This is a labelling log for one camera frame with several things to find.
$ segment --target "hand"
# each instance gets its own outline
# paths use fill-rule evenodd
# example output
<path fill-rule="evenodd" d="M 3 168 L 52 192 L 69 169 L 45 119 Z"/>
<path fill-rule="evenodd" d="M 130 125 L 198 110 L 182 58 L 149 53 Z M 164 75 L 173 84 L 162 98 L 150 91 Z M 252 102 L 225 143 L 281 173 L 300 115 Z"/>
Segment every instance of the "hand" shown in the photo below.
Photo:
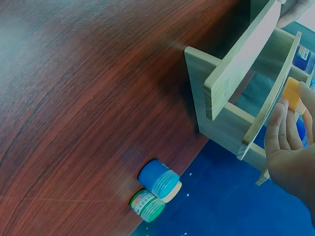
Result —
<path fill-rule="evenodd" d="M 302 14 L 314 3 L 314 0 L 278 0 L 281 7 L 281 17 L 277 27 L 283 28 L 299 19 Z"/>
<path fill-rule="evenodd" d="M 281 99 L 269 119 L 265 150 L 272 181 L 304 202 L 315 226 L 315 93 L 302 82 L 299 92 L 307 108 L 303 121 L 309 146 L 303 148 L 294 112 Z"/>

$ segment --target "plastic container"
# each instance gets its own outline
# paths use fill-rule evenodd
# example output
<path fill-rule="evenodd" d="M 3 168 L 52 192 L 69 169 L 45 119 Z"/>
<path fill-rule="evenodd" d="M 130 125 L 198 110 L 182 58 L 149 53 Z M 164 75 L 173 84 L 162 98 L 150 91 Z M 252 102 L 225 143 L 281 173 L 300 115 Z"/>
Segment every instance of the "plastic container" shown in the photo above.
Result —
<path fill-rule="evenodd" d="M 171 193 L 179 181 L 179 175 L 158 160 L 150 161 L 139 173 L 139 182 L 160 199 Z"/>
<path fill-rule="evenodd" d="M 299 82 L 296 79 L 289 77 L 282 92 L 282 97 L 289 101 L 290 109 L 302 115 L 305 112 L 306 107 L 301 101 L 298 85 Z"/>
<path fill-rule="evenodd" d="M 130 207 L 143 220 L 150 223 L 164 210 L 165 203 L 150 193 L 147 189 L 141 189 L 130 200 Z"/>
<path fill-rule="evenodd" d="M 311 74 L 315 65 L 315 53 L 300 45 L 296 50 L 293 64 L 306 73 Z"/>

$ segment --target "wooden board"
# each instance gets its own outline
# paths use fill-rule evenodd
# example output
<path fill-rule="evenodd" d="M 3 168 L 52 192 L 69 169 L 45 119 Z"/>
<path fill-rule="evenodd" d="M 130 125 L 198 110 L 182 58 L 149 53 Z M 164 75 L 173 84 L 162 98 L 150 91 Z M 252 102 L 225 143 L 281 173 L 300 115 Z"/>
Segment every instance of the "wooden board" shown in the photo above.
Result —
<path fill-rule="evenodd" d="M 282 70 L 295 36 L 275 28 L 252 65 L 252 70 L 275 81 Z"/>
<path fill-rule="evenodd" d="M 287 76 L 289 74 L 289 71 L 292 66 L 292 61 L 295 56 L 296 49 L 300 43 L 301 39 L 301 32 L 298 32 L 293 44 L 291 46 L 291 49 L 287 55 L 287 58 L 283 64 L 283 67 L 280 71 L 280 74 L 275 81 L 268 97 L 266 98 L 264 104 L 262 105 L 262 108 L 260 109 L 259 113 L 257 114 L 255 121 L 252 123 L 251 127 L 247 131 L 246 135 L 244 136 L 244 139 L 242 141 L 243 145 L 240 147 L 240 151 L 238 154 L 239 159 L 243 159 L 246 152 L 249 150 L 251 144 L 254 142 L 254 139 L 256 138 L 257 134 L 259 133 L 261 127 L 265 123 L 267 117 L 269 116 L 269 113 L 271 112 L 271 109 L 273 108 L 281 89 L 287 79 Z"/>
<path fill-rule="evenodd" d="M 185 58 L 199 131 L 237 154 L 242 138 L 254 121 L 254 117 L 228 102 L 215 121 L 209 120 L 206 117 L 203 84 L 221 60 L 191 47 L 185 49 Z"/>
<path fill-rule="evenodd" d="M 204 83 L 207 117 L 214 120 L 256 60 L 280 15 L 281 5 L 270 0 Z"/>

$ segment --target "jar label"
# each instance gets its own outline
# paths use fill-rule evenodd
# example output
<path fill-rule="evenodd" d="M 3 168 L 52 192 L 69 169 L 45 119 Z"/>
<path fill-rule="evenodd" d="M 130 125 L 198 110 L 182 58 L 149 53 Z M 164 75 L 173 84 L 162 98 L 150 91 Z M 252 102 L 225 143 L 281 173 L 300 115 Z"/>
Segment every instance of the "jar label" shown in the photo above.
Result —
<path fill-rule="evenodd" d="M 299 52 L 298 52 L 297 55 L 300 58 L 302 58 L 303 60 L 307 60 L 307 57 L 309 56 L 309 53 L 310 53 L 310 51 L 307 48 L 300 46 L 300 49 L 299 49 Z"/>
<path fill-rule="evenodd" d="M 144 191 L 132 201 L 131 208 L 138 215 L 140 215 L 142 209 L 146 206 L 146 204 L 154 198 L 156 198 L 156 196 L 154 196 L 152 193 L 150 193 L 149 191 Z"/>

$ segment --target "finger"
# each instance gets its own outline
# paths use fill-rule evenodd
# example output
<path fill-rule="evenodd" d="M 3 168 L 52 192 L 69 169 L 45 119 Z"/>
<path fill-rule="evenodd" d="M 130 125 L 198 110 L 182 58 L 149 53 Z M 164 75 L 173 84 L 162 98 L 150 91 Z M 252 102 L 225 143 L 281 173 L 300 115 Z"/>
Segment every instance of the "finger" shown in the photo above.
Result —
<path fill-rule="evenodd" d="M 303 144 L 295 123 L 294 111 L 291 109 L 288 110 L 286 117 L 286 138 L 292 150 L 303 148 Z"/>
<path fill-rule="evenodd" d="M 283 115 L 284 106 L 281 103 L 277 103 L 270 116 L 265 136 L 265 151 L 268 162 L 271 161 L 272 154 L 280 150 L 278 135 Z"/>
<path fill-rule="evenodd" d="M 313 140 L 313 133 L 312 133 L 312 123 L 313 123 L 313 118 L 308 110 L 306 110 L 303 114 L 303 123 L 305 126 L 305 132 L 306 132 L 306 138 L 307 142 L 309 145 L 314 143 Z"/>
<path fill-rule="evenodd" d="M 279 136 L 278 136 L 279 145 L 280 145 L 280 149 L 291 150 L 289 142 L 286 139 L 286 115 L 287 115 L 289 102 L 285 98 L 281 98 L 279 102 L 283 104 L 284 106 L 284 114 L 282 116 L 282 120 L 279 127 Z"/>
<path fill-rule="evenodd" d="M 312 124 L 312 131 L 313 131 L 313 138 L 315 137 L 315 93 L 309 87 L 306 86 L 305 83 L 299 83 L 299 94 L 301 100 L 307 110 L 310 112 L 311 116 L 313 117 L 313 124 Z"/>
<path fill-rule="evenodd" d="M 309 8 L 310 4 L 296 3 L 284 16 L 282 16 L 277 24 L 277 27 L 283 28 L 299 19 L 302 14 Z"/>

